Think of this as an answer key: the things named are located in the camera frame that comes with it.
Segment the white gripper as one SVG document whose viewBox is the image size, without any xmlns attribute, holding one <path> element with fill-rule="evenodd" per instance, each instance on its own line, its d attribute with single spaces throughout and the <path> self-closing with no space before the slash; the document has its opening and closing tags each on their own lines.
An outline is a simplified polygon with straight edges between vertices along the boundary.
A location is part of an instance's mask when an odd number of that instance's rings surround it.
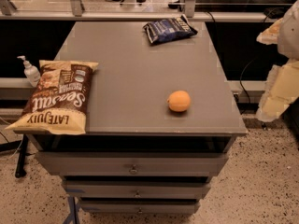
<svg viewBox="0 0 299 224">
<path fill-rule="evenodd" d="M 257 42 L 278 44 L 278 52 L 287 58 L 282 66 L 273 65 L 256 112 L 262 122 L 278 119 L 299 98 L 299 0 L 272 25 L 259 33 Z"/>
</svg>

